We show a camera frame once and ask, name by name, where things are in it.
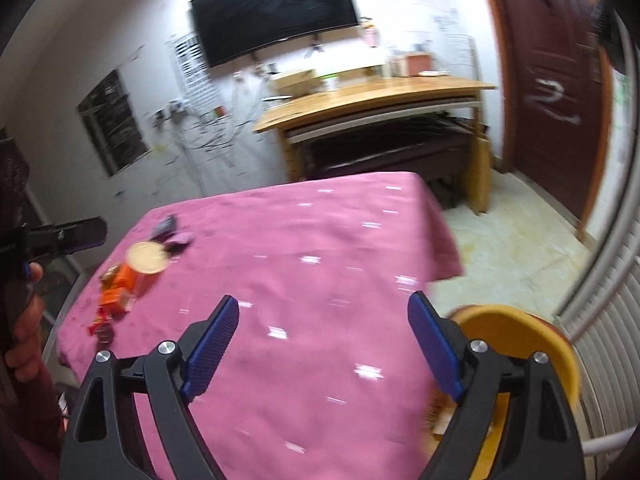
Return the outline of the pink sleeve forearm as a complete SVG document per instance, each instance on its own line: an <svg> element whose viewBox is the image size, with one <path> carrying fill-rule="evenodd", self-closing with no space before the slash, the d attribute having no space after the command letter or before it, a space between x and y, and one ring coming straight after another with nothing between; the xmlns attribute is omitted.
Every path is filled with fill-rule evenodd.
<svg viewBox="0 0 640 480"><path fill-rule="evenodd" d="M1 404L1 478L57 479L63 421L51 374L37 360L37 374L15 385L17 402Z"/></svg>

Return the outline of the person's left hand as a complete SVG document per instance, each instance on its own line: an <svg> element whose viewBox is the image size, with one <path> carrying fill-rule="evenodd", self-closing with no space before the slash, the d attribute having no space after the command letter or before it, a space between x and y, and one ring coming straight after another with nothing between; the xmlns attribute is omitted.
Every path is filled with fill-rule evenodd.
<svg viewBox="0 0 640 480"><path fill-rule="evenodd" d="M43 366L40 338L43 310L43 300L33 294L14 325L14 345L6 352L6 365L19 382L30 382Z"/></svg>

